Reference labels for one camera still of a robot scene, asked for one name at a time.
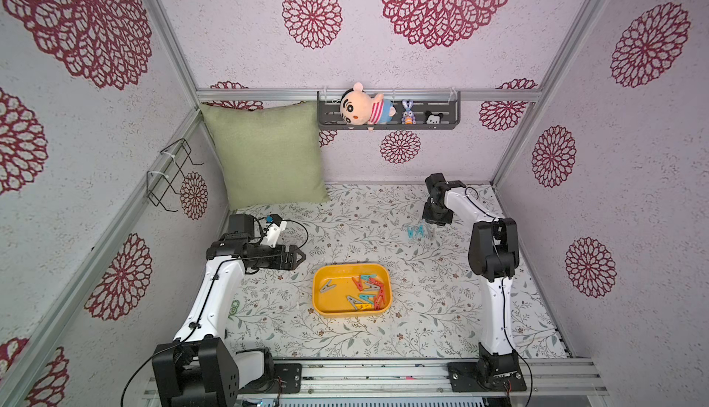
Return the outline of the yellow plastic storage box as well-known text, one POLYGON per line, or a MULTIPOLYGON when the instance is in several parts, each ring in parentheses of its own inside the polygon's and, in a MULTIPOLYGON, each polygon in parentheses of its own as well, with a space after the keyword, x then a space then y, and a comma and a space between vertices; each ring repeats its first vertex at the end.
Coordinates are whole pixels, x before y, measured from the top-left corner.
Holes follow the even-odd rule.
POLYGON ((390 274, 384 266, 377 263, 328 265, 320 268, 313 279, 312 304, 315 311, 326 318, 381 315, 391 307, 392 302, 393 287, 391 287, 390 274), (380 280, 387 283, 389 287, 389 305, 383 311, 354 311, 345 300, 345 296, 355 289, 351 283, 351 278, 360 275, 377 275, 380 280), (319 290, 329 279, 332 279, 337 284, 336 288, 325 294, 320 294, 319 290))

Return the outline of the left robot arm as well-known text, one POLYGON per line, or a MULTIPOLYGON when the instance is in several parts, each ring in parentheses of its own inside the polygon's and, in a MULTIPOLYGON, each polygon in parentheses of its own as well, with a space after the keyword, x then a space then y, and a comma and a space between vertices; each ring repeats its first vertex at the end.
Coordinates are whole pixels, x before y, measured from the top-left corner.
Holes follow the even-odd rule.
POLYGON ((186 320, 173 340, 157 345, 145 361, 153 367, 162 405, 232 406, 246 386, 280 382, 269 349, 235 355, 227 350, 225 323, 245 277, 293 271, 306 260, 301 246, 279 241, 289 224, 278 214, 229 217, 227 232, 206 251, 204 278, 186 320))

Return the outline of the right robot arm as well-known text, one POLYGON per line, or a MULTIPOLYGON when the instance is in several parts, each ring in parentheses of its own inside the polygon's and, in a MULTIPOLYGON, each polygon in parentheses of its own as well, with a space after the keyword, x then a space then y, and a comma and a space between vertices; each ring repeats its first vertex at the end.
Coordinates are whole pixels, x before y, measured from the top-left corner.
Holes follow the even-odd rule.
POLYGON ((485 391, 526 391, 533 382, 525 380, 524 361, 513 341, 511 290, 520 266, 518 230, 515 220, 487 209, 473 189, 461 181, 448 181, 443 174, 425 180, 428 200, 425 222, 444 226, 454 219, 471 226, 468 264, 480 279, 482 289, 482 334, 472 378, 485 391))

